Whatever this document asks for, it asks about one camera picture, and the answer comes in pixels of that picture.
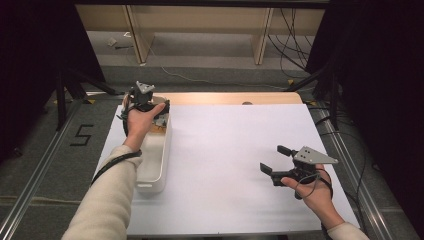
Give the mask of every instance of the hand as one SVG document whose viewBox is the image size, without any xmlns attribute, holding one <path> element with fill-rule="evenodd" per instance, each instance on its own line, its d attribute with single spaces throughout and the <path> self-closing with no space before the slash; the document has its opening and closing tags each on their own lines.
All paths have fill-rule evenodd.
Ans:
<svg viewBox="0 0 424 240">
<path fill-rule="evenodd" d="M 124 145 L 130 147 L 134 152 L 138 151 L 143 143 L 144 137 L 150 131 L 153 118 L 165 108 L 165 103 L 156 105 L 148 112 L 133 109 L 128 113 L 128 136 Z"/>
<path fill-rule="evenodd" d="M 316 165 L 317 169 L 324 169 L 322 164 Z M 318 170 L 321 177 L 331 183 L 330 177 L 325 171 Z M 321 180 L 316 180 L 309 184 L 298 184 L 292 178 L 285 177 L 281 182 L 296 190 L 303 198 L 306 206 L 308 206 L 321 220 L 322 224 L 327 228 L 333 228 L 344 223 L 343 218 L 336 211 L 333 201 L 331 200 L 331 191 Z"/>
</svg>

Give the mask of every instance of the white table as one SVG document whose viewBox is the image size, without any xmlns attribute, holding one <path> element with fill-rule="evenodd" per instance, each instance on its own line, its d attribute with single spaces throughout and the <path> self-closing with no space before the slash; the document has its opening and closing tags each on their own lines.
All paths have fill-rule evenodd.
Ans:
<svg viewBox="0 0 424 240">
<path fill-rule="evenodd" d="M 172 141 L 163 192 L 135 191 L 128 235 L 143 237 L 284 234 L 320 230 L 320 221 L 294 191 L 262 173 L 293 168 L 277 145 L 325 153 L 303 104 L 172 105 Z M 115 118 L 101 159 L 122 144 Z M 359 226 L 331 165 L 334 203 Z"/>
</svg>

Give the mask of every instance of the white sleeve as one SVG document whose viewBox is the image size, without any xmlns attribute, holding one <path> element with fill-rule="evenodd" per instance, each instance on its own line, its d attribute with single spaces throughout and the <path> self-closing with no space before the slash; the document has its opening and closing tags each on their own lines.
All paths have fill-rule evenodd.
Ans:
<svg viewBox="0 0 424 240">
<path fill-rule="evenodd" d="M 113 158 L 131 153 L 128 146 L 114 148 Z M 104 172 L 85 194 L 62 239 L 127 239 L 131 201 L 141 157 L 124 160 Z"/>
<path fill-rule="evenodd" d="M 345 222 L 327 231 L 333 240 L 368 240 L 369 238 L 357 227 Z"/>
</svg>

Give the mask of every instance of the sleeve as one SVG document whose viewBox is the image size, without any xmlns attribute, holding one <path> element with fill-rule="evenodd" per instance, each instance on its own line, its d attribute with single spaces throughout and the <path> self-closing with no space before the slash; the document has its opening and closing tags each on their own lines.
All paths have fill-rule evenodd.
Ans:
<svg viewBox="0 0 424 240">
<path fill-rule="evenodd" d="M 118 146 L 102 166 L 131 152 L 128 146 Z M 131 201 L 141 162 L 141 157 L 130 158 L 103 173 L 87 191 L 62 239 L 127 239 Z"/>
<path fill-rule="evenodd" d="M 367 240 L 369 239 L 359 228 L 345 222 L 327 231 L 333 240 Z"/>
</svg>

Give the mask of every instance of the white plastic container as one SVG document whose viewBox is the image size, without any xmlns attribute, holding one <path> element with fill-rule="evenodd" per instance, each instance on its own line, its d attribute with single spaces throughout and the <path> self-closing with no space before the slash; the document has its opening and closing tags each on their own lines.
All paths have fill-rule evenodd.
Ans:
<svg viewBox="0 0 424 240">
<path fill-rule="evenodd" d="M 165 132 L 150 131 L 141 146 L 143 162 L 137 169 L 138 192 L 161 192 L 166 184 L 169 149 L 172 137 L 170 115 L 166 116 Z"/>
</svg>

